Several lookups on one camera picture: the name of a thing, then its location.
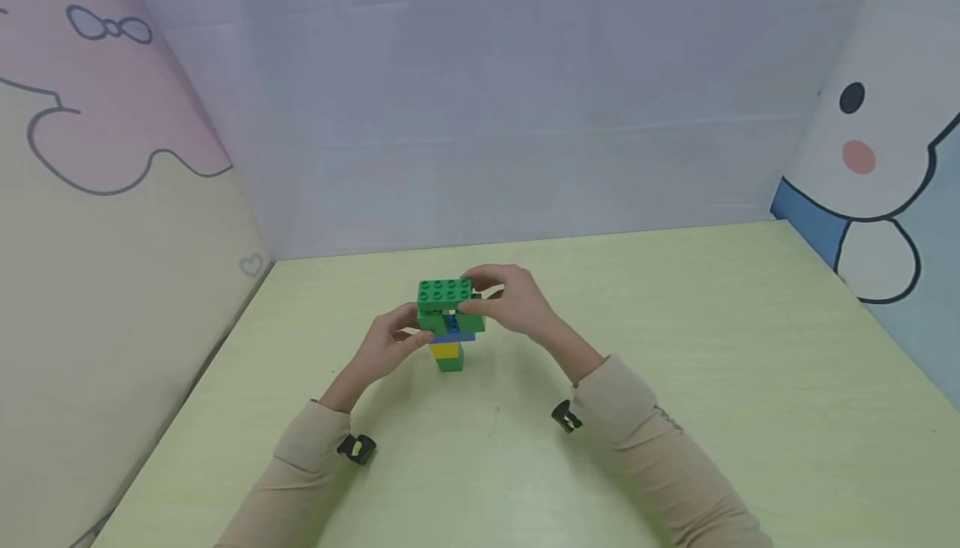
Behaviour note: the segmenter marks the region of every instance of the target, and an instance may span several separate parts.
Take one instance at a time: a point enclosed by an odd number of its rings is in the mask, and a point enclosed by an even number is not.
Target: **beige sleeve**
[[[285,548],[314,515],[340,464],[350,417],[309,402],[287,427],[273,458],[223,530],[215,548]]]
[[[582,429],[602,435],[675,546],[773,546],[727,478],[617,355],[583,378],[573,394],[571,411],[582,418]]]

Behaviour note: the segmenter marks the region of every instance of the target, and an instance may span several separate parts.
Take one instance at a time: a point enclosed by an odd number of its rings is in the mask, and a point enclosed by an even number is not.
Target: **green lego brick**
[[[487,329],[486,322],[481,315],[468,315],[457,311],[454,316],[462,333],[476,333]]]
[[[460,346],[460,352],[455,359],[437,359],[437,366],[443,373],[450,371],[463,371],[463,346]]]
[[[469,279],[424,279],[417,289],[417,307],[422,311],[457,308],[470,300],[473,283]]]
[[[447,334],[447,323],[443,321],[443,311],[417,311],[417,323],[423,331],[431,331],[438,336]]]

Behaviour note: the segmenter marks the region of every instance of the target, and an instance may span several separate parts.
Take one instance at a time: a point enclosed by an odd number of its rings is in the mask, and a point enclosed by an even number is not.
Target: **white backdrop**
[[[277,258],[762,219],[858,0],[147,0]]]

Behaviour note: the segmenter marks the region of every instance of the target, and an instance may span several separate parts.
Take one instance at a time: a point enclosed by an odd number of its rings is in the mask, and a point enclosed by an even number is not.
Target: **pink cheek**
[[[866,175],[877,168],[877,154],[860,140],[851,140],[842,145],[842,162],[853,173]]]

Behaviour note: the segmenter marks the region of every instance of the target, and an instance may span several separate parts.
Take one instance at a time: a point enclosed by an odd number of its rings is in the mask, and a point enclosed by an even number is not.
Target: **right hand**
[[[473,289],[484,291],[498,285],[502,290],[479,301],[460,303],[463,313],[490,316],[511,331],[532,339],[543,337],[561,320],[550,308],[530,271],[517,265],[480,265],[463,273],[473,282]]]

